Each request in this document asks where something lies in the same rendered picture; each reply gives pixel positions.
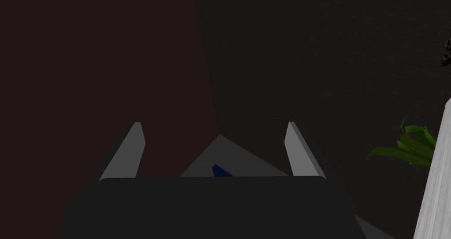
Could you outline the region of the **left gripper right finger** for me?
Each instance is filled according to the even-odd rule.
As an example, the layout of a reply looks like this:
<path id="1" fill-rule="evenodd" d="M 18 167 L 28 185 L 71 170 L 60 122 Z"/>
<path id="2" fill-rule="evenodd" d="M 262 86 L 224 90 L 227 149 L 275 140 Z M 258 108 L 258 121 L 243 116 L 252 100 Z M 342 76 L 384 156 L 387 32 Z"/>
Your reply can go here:
<path id="1" fill-rule="evenodd" d="M 288 122 L 285 149 L 294 176 L 320 176 L 326 178 L 324 157 L 313 142 L 306 141 L 293 121 Z"/>

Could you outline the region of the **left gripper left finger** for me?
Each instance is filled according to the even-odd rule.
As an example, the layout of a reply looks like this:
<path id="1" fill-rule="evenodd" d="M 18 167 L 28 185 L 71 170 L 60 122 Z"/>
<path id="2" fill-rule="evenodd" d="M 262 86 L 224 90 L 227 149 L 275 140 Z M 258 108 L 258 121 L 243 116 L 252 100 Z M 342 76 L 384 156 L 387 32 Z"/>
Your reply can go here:
<path id="1" fill-rule="evenodd" d="M 107 178 L 135 178 L 146 145 L 142 125 L 131 122 L 120 132 L 90 181 Z"/>

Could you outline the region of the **green leafy plant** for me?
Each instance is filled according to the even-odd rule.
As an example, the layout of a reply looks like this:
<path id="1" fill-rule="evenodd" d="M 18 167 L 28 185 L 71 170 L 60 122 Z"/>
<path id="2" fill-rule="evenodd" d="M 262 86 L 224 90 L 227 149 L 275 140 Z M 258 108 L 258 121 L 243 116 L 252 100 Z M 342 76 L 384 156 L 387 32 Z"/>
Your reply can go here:
<path id="1" fill-rule="evenodd" d="M 402 134 L 396 147 L 375 147 L 366 156 L 392 157 L 407 161 L 409 165 L 430 168 L 437 140 L 429 133 L 427 126 L 405 125 L 407 116 L 400 124 Z"/>

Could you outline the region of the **white wooden furniture panel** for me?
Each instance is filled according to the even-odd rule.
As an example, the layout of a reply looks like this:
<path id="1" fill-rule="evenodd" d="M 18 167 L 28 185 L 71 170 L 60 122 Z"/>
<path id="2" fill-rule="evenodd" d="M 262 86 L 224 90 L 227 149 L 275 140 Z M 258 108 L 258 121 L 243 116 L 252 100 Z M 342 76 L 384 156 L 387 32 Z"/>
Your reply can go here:
<path id="1" fill-rule="evenodd" d="M 413 239 L 451 239 L 451 98 L 441 119 Z"/>

